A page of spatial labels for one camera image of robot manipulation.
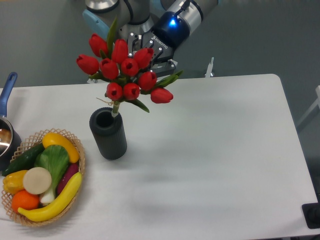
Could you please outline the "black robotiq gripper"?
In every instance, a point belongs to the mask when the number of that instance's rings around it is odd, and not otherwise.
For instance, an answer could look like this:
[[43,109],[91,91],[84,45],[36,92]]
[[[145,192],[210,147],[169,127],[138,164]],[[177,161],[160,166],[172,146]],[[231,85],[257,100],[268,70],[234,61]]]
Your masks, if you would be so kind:
[[143,48],[152,48],[152,61],[155,65],[150,69],[157,77],[172,75],[177,68],[173,60],[175,50],[190,35],[186,21],[176,16],[172,11],[165,12],[153,27],[144,34],[129,32],[127,36],[128,57]]

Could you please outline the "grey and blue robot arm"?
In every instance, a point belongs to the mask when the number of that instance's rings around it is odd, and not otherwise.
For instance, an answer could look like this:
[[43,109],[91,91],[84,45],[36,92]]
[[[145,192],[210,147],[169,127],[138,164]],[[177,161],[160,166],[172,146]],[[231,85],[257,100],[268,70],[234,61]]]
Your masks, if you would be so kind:
[[115,38],[127,41],[128,55],[152,48],[151,70],[162,77],[175,72],[175,51],[218,4],[217,0],[87,0],[82,17],[104,39],[117,20]]

